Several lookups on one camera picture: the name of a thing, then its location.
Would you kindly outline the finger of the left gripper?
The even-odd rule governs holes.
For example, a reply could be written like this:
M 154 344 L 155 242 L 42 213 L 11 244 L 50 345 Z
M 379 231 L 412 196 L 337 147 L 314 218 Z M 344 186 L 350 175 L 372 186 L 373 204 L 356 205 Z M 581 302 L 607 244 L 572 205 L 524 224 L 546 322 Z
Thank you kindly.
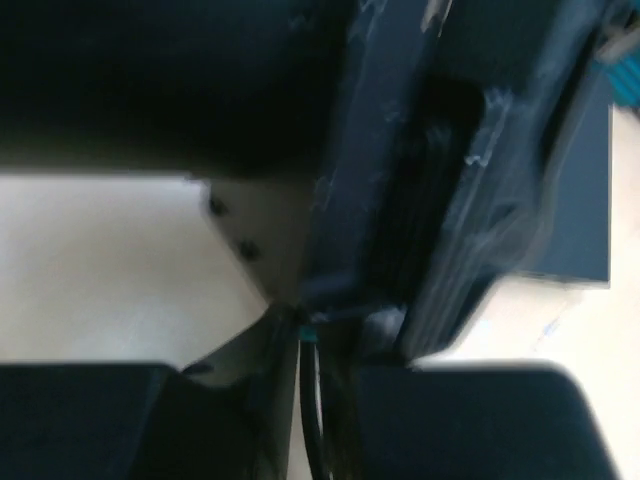
M 356 1 L 300 298 L 447 347 L 548 230 L 609 1 Z

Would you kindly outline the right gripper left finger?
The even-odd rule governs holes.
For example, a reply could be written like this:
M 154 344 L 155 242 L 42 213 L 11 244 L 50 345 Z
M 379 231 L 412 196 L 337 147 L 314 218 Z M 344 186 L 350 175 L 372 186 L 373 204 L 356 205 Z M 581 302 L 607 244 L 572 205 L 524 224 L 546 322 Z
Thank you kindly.
M 297 315 L 270 306 L 184 369 L 157 362 L 1 367 L 5 479 L 283 479 Z

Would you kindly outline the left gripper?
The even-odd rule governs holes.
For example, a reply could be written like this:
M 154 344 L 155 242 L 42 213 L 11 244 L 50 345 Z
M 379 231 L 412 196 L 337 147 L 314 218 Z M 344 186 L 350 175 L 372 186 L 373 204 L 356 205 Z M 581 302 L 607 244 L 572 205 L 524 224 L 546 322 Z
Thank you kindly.
M 1 167 L 252 176 L 321 152 L 352 1 L 5 1 Z

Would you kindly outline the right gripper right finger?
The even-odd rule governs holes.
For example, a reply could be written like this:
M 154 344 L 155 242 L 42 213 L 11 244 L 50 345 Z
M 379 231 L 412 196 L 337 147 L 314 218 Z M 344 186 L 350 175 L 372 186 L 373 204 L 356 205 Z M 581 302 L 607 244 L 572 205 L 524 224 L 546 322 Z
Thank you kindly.
M 540 362 L 324 363 L 338 479 L 615 479 L 583 389 Z

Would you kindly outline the small black network switch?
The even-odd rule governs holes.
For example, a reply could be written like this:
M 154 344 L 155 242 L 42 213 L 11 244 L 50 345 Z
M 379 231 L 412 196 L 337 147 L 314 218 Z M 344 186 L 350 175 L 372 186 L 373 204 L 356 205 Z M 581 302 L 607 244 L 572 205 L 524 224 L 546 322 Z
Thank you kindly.
M 557 177 L 551 233 L 521 272 L 558 282 L 610 281 L 610 105 L 604 73 L 589 73 L 577 126 Z

